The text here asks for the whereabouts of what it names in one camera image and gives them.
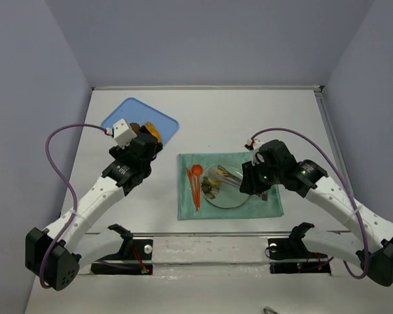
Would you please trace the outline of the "metal tongs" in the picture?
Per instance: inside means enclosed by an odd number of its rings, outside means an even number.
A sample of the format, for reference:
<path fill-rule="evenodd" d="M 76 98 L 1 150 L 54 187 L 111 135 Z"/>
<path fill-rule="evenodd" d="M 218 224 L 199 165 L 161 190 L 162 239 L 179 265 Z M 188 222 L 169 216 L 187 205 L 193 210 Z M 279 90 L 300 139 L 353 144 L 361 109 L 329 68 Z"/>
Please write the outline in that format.
<path fill-rule="evenodd" d="M 208 176 L 222 181 L 222 183 L 231 185 L 237 189 L 239 189 L 242 184 L 242 179 L 240 177 L 233 175 L 230 171 L 226 170 L 222 166 L 210 168 L 208 170 Z"/>

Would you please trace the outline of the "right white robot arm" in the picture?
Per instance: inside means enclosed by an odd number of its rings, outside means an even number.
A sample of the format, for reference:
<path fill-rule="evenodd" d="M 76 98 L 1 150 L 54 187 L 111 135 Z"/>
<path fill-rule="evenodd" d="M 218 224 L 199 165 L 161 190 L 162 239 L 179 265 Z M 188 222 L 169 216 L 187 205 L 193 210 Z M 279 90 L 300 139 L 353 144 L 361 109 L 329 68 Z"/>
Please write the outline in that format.
<path fill-rule="evenodd" d="M 321 253 L 359 267 L 381 286 L 393 284 L 393 222 L 349 197 L 315 162 L 298 162 L 284 142 L 248 139 L 245 147 L 253 157 L 242 164 L 241 193 L 262 194 L 282 185 L 323 209 L 348 230 L 336 234 L 303 222 L 273 247 L 269 254 L 272 260 Z"/>

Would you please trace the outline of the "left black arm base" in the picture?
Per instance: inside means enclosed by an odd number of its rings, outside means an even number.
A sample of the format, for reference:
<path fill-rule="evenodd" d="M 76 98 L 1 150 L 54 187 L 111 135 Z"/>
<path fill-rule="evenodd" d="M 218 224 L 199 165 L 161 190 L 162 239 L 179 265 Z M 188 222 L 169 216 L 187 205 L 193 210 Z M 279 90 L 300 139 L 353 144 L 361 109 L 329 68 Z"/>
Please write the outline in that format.
<path fill-rule="evenodd" d="M 116 239 L 122 239 L 112 254 L 93 262 L 90 272 L 94 275 L 152 275 L 153 239 L 134 237 L 130 230 L 119 224 L 107 228 Z"/>

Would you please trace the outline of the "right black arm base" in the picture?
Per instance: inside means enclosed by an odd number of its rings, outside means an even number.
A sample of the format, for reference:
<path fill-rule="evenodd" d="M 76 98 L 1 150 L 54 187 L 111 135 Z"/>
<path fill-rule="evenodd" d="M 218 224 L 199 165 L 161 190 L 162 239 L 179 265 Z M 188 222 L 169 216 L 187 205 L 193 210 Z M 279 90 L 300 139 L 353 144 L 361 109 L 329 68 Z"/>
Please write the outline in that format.
<path fill-rule="evenodd" d="M 288 237 L 268 240 L 264 254 L 270 261 L 272 274 L 331 274 L 331 258 L 325 254 L 308 251 L 302 242 L 312 228 L 313 224 L 303 222 L 294 227 Z"/>

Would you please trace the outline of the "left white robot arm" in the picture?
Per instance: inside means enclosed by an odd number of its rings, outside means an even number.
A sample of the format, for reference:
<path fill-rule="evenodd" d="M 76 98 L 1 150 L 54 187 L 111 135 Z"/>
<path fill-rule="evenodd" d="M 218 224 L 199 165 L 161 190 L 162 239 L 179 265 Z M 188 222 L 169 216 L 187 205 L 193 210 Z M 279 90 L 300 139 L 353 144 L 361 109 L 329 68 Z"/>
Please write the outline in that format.
<path fill-rule="evenodd" d="M 151 162 L 162 143 L 150 133 L 139 133 L 126 148 L 113 147 L 114 161 L 73 208 L 45 229 L 31 229 L 26 236 L 25 266 L 38 276 L 43 288 L 65 289 L 79 270 L 112 254 L 126 254 L 133 235 L 118 224 L 101 234 L 85 234 L 118 201 L 151 173 Z"/>

